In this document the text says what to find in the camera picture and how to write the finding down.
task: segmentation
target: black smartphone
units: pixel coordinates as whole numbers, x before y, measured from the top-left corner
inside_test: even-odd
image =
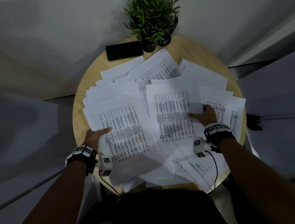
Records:
[[[106,46],[106,55],[109,61],[143,55],[140,41],[120,43]]]

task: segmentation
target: wrist strap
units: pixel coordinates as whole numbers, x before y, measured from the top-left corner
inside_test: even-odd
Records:
[[[219,148],[219,144],[221,140],[225,138],[236,139],[233,136],[232,131],[230,130],[230,127],[221,123],[213,123],[213,124],[207,125],[205,127],[204,134],[207,138],[207,142],[212,142],[212,144],[216,147],[216,148],[212,148],[212,150],[217,153],[221,153]]]
[[[72,161],[80,160],[86,164],[86,176],[88,173],[93,173],[95,164],[97,163],[96,151],[88,145],[80,145],[71,151],[71,154],[65,160],[65,166],[68,166]]]

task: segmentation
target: black plant pot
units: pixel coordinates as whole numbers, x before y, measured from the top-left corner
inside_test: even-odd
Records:
[[[176,25],[178,24],[178,18],[177,17],[175,17],[175,19],[174,19],[174,24],[176,24]],[[171,42],[171,34],[173,33],[173,31],[174,31],[174,29],[171,29],[169,31],[169,33],[167,33],[167,35],[165,35],[163,37],[165,39],[164,42],[158,41],[158,45],[161,46],[161,47],[164,47],[164,46],[170,44],[170,42]]]
[[[157,43],[149,43],[148,40],[141,41],[142,49],[147,52],[151,53],[156,49]]]

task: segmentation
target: round wooden table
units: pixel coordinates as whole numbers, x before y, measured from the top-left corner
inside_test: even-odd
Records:
[[[120,43],[135,41],[135,37],[126,39],[121,41]],[[156,50],[152,53],[144,53],[144,59],[148,59],[153,54],[158,52],[162,47],[157,46]],[[214,72],[217,72],[224,77],[228,78],[227,88],[226,90],[233,91],[233,95],[236,97],[242,97],[241,90],[228,70],[228,68],[211,52],[209,52],[205,47],[201,46],[197,42],[193,41],[188,37],[180,37],[180,36],[173,36],[171,43],[165,46],[166,50],[169,54],[173,57],[177,64],[179,64],[181,58],[189,60],[193,63],[201,65],[207,69],[210,69]],[[86,131],[90,128],[88,122],[83,113],[84,104],[82,102],[83,98],[85,97],[86,90],[89,89],[91,86],[96,86],[95,82],[101,79],[100,72],[110,69],[114,66],[132,60],[134,58],[122,59],[118,61],[111,61],[109,62],[106,57],[106,52],[103,52],[88,68],[86,73],[84,74],[79,87],[76,92],[74,106],[73,106],[73,130],[76,139],[77,145],[81,145],[84,141],[84,137]],[[240,138],[240,144],[244,144],[246,135],[246,112],[244,111],[243,115],[243,124],[242,124],[242,132]],[[222,181],[228,176],[230,171],[227,169],[224,173],[218,174],[218,179],[216,181],[216,186],[221,184]],[[100,181],[106,188],[113,190],[105,184],[98,175],[98,168],[95,168],[93,172],[93,177],[97,181]],[[141,184],[140,186],[136,187],[136,191],[140,191],[141,189],[145,188],[145,183]],[[186,188],[190,190],[198,190],[198,185],[195,183],[191,184],[178,184],[178,185],[169,185],[163,186],[162,188]],[[122,187],[115,188],[117,192],[122,191]]]

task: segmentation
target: stack of papers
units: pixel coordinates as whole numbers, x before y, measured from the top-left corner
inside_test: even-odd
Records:
[[[225,90],[227,78],[185,59],[178,65],[165,49],[101,76],[86,91],[83,110],[92,130],[112,127],[99,141],[99,155],[108,155],[113,164],[112,185],[128,192],[143,182],[146,187],[197,182],[211,191],[214,160],[193,153],[193,139],[205,139],[204,126],[187,114],[211,105],[239,141],[245,99]],[[222,154],[212,155],[218,173],[224,172]]]

